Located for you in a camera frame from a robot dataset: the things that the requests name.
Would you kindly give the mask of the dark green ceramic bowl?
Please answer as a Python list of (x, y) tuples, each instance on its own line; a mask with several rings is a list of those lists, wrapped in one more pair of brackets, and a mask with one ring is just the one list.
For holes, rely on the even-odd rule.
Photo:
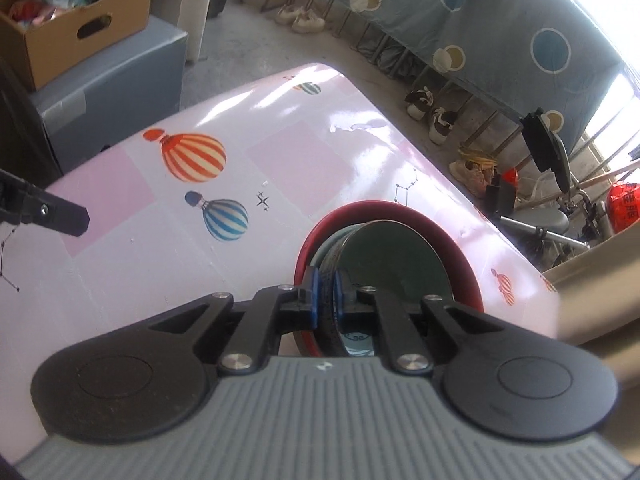
[(342, 270), (356, 285), (374, 285), (415, 302), (425, 294), (454, 299), (447, 271), (433, 246), (415, 229), (393, 220), (374, 220), (346, 238), (334, 275)]

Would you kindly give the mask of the red and black bowl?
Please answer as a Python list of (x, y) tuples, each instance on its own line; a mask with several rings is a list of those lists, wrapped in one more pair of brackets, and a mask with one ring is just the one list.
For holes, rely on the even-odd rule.
[[(296, 261), (294, 283), (297, 285), (302, 281), (305, 270), (311, 266), (312, 257), (333, 233), (346, 226), (374, 220), (398, 221), (415, 229), (433, 246), (442, 260), (454, 292), (454, 300), (477, 311), (484, 310), (475, 275), (463, 252), (446, 232), (420, 212), (382, 200), (360, 200), (341, 206), (323, 217), (303, 242)], [(298, 350), (303, 356), (323, 356), (314, 339), (314, 330), (302, 330), (294, 334)]]

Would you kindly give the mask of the grey green ceramic bowl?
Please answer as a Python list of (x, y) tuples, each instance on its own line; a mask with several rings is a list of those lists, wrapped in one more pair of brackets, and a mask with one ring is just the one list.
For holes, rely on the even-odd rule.
[(352, 232), (362, 227), (362, 223), (340, 229), (325, 240), (311, 259), (320, 274), (318, 299), (318, 322), (314, 339), (325, 356), (351, 356), (362, 358), (372, 356), (373, 344), (369, 335), (363, 333), (340, 333), (333, 312), (333, 274), (337, 255), (344, 241)]

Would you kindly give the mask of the brown cardboard box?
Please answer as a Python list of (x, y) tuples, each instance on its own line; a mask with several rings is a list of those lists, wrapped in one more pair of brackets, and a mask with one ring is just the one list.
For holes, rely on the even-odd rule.
[(18, 0), (1, 0), (1, 58), (30, 91), (145, 29), (151, 0), (93, 0), (40, 25), (9, 17)]

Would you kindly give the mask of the grey storage box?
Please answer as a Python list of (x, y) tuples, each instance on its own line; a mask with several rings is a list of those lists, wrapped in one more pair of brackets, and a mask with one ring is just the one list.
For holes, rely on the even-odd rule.
[(152, 16), (29, 99), (63, 174), (180, 110), (188, 34)]

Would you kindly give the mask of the pink beige sneaker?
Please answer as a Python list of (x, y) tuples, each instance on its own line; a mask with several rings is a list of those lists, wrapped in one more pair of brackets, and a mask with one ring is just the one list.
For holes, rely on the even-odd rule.
[(450, 162), (448, 169), (454, 180), (461, 183), (477, 198), (485, 197), (495, 171), (494, 166), (479, 164), (469, 159)]

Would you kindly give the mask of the beige curtain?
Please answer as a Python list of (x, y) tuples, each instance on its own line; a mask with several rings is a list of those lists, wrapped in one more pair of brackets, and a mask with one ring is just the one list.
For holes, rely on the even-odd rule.
[(558, 337), (598, 356), (624, 390), (639, 385), (639, 226), (544, 272), (560, 295)]

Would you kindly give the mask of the black white sneaker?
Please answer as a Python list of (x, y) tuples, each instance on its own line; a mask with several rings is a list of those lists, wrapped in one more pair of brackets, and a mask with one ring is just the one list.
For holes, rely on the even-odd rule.
[(428, 127), (428, 138), (434, 144), (441, 146), (446, 142), (457, 120), (458, 113), (454, 110), (445, 110), (443, 107), (435, 108)]
[(429, 88), (422, 87), (409, 92), (405, 96), (406, 112), (417, 122), (420, 122), (431, 110), (434, 104), (434, 94)]

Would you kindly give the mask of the black bicycle seat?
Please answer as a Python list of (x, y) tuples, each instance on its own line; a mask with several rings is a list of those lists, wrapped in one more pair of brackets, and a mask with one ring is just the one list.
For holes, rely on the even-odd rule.
[(540, 172), (550, 170), (564, 194), (570, 192), (570, 164), (559, 136), (544, 122), (544, 111), (537, 108), (520, 119), (522, 135), (532, 159)]

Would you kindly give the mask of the red plastic bag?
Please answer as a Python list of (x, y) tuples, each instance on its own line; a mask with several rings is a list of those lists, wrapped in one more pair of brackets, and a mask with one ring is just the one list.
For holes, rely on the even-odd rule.
[(606, 213), (615, 234), (636, 223), (640, 214), (640, 184), (613, 184), (606, 198)]

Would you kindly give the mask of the blue circle pattern blanket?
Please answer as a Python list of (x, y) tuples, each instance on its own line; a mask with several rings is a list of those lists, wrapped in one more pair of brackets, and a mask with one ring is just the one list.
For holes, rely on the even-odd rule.
[(541, 108), (566, 148), (624, 67), (573, 0), (335, 1), (503, 115)]

